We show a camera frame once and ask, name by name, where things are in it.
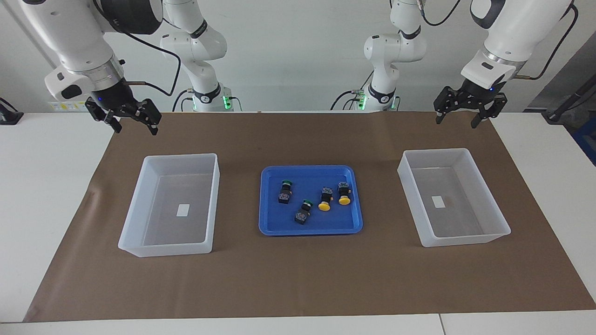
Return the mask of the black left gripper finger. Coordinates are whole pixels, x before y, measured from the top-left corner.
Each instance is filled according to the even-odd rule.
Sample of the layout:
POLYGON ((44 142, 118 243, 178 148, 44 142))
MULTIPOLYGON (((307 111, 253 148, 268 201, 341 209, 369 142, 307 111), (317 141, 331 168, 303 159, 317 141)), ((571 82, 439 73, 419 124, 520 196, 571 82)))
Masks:
POLYGON ((442 123, 448 113, 460 109, 459 95, 460 92, 458 90, 455 90, 450 86, 443 87, 438 97, 436 97, 433 102, 433 107, 437 114, 435 119, 437 125, 442 123))
POLYGON ((493 98, 481 100, 481 102, 478 103, 478 113, 470 122, 471 127, 477 128, 484 120, 496 118, 507 102, 508 98, 504 93, 498 93, 493 98))

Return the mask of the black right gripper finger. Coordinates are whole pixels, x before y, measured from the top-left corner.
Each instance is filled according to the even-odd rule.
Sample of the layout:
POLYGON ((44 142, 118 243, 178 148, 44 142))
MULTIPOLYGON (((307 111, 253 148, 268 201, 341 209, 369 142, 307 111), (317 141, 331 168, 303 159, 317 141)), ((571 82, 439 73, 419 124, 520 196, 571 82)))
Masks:
POLYGON ((109 110, 107 113, 96 104, 92 97, 87 98, 85 101, 85 108, 88 113, 97 122, 104 122, 109 125, 116 134, 119 134, 122 130, 122 125, 118 119, 114 116, 113 111, 109 110))
POLYGON ((161 118, 161 113, 151 99, 147 98, 136 103, 135 120, 146 125, 151 135, 157 135, 161 118))

